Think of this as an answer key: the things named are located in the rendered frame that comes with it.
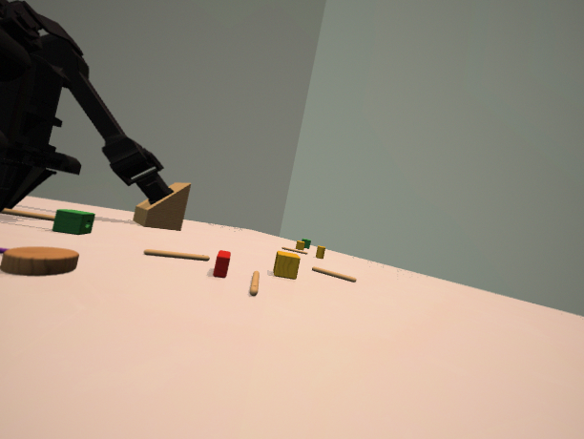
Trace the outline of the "purple string with wooden stick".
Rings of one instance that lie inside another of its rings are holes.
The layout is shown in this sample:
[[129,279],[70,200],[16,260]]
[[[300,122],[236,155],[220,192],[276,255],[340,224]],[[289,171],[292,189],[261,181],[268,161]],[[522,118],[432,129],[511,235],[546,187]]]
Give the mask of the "purple string with wooden stick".
[[[37,214],[37,213],[32,213],[32,212],[24,212],[24,211],[12,210],[12,209],[5,209],[5,208],[3,209],[2,212],[0,212],[0,214],[54,221],[54,216]],[[7,249],[10,249],[10,248],[0,247],[0,254],[3,254]]]

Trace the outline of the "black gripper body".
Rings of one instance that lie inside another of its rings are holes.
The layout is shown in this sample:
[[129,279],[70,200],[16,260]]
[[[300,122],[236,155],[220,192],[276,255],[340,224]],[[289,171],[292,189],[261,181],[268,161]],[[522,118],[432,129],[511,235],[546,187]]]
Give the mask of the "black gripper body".
[[49,144],[52,126],[62,125],[55,115],[52,106],[0,87],[0,158],[79,175],[78,159]]

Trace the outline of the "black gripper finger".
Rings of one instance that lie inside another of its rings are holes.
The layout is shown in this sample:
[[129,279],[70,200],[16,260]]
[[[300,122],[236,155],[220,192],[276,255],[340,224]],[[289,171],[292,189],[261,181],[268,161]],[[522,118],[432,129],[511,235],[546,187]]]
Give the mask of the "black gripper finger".
[[21,183],[21,186],[5,209],[14,208],[25,196],[31,193],[52,174],[56,174],[56,171],[32,166],[31,170]]
[[32,165],[0,158],[0,212],[10,203]]

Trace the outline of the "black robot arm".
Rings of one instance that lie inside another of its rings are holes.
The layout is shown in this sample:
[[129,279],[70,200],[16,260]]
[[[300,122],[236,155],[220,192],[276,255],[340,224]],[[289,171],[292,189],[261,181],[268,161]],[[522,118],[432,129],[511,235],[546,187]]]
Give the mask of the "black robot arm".
[[[38,30],[42,29],[49,34],[40,36]],[[150,205],[173,194],[157,173],[164,167],[126,136],[94,89],[82,55],[59,23],[38,14],[26,1],[0,0],[0,87],[55,110],[62,87],[68,88],[106,140],[101,150],[115,174],[128,186],[135,183]]]

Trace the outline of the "round wooden disc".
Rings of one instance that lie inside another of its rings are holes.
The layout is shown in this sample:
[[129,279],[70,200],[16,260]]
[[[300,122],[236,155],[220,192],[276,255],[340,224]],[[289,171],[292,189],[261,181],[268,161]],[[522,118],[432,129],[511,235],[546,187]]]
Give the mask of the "round wooden disc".
[[66,248],[24,246],[3,253],[0,270],[19,276],[54,276],[75,270],[79,253]]

